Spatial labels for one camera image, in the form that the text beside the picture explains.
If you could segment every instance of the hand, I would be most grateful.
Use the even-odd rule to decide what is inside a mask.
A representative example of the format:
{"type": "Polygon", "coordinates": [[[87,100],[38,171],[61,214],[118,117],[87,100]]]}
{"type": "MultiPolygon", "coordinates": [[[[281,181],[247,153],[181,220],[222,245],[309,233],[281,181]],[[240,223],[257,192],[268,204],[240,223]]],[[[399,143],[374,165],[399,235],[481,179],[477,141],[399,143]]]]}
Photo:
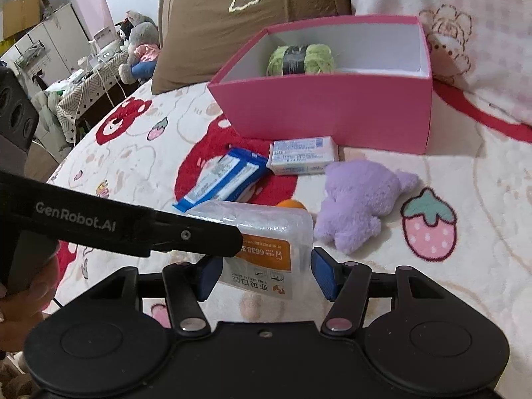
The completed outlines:
{"type": "Polygon", "coordinates": [[[42,310],[55,296],[59,277],[57,257],[54,257],[35,276],[29,289],[5,297],[6,289],[0,284],[0,350],[21,351],[26,336],[43,320],[42,310]]]}

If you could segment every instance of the blue package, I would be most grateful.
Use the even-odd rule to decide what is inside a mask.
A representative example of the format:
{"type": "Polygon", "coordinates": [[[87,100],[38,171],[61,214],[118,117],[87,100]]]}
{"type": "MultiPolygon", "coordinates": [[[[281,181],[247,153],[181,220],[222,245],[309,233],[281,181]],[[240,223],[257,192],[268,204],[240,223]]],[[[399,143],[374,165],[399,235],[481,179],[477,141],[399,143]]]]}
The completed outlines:
{"type": "Polygon", "coordinates": [[[232,148],[174,207],[183,213],[208,200],[239,201],[269,172],[268,159],[244,148],[232,148]]]}

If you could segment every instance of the white cabinet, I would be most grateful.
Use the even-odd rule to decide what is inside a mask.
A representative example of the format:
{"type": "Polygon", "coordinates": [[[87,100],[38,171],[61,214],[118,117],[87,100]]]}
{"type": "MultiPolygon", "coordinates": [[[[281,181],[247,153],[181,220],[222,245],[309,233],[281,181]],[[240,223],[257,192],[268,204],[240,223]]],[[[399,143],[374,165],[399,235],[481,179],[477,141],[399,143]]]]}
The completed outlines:
{"type": "Polygon", "coordinates": [[[68,71],[78,70],[78,60],[90,54],[90,47],[72,6],[56,10],[43,25],[68,71]]]}
{"type": "Polygon", "coordinates": [[[38,42],[43,44],[45,52],[24,68],[24,78],[31,79],[42,70],[41,78],[47,85],[68,78],[79,69],[78,60],[90,54],[87,36],[70,4],[56,10],[52,16],[30,30],[0,59],[14,62],[38,42]]]}
{"type": "Polygon", "coordinates": [[[39,56],[35,63],[28,66],[26,73],[32,78],[39,70],[43,71],[42,80],[48,85],[52,85],[55,81],[65,79],[70,76],[70,71],[67,69],[61,56],[56,49],[54,42],[51,40],[44,24],[37,25],[31,30],[27,36],[36,44],[39,41],[44,45],[45,53],[39,56]]]}

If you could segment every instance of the orange label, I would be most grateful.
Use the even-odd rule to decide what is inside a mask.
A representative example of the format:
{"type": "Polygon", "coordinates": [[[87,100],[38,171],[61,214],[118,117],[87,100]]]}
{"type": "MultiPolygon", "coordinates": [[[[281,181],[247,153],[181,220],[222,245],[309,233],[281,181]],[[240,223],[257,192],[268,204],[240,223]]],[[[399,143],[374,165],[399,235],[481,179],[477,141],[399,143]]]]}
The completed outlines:
{"type": "Polygon", "coordinates": [[[284,240],[244,234],[244,245],[237,258],[266,269],[292,270],[290,243],[284,240]]]}

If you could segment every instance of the purple plush toy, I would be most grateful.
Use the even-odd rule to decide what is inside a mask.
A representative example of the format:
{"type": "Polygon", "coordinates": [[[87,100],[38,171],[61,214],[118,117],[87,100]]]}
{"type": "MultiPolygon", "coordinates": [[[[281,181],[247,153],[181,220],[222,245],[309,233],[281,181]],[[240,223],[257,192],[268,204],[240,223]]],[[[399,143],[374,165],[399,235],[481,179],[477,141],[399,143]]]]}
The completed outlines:
{"type": "Polygon", "coordinates": [[[370,161],[333,163],[325,174],[328,197],[321,204],[314,235],[326,244],[334,241],[347,254],[379,235],[378,216],[390,214],[399,195],[419,182],[416,174],[394,173],[370,161]]]}

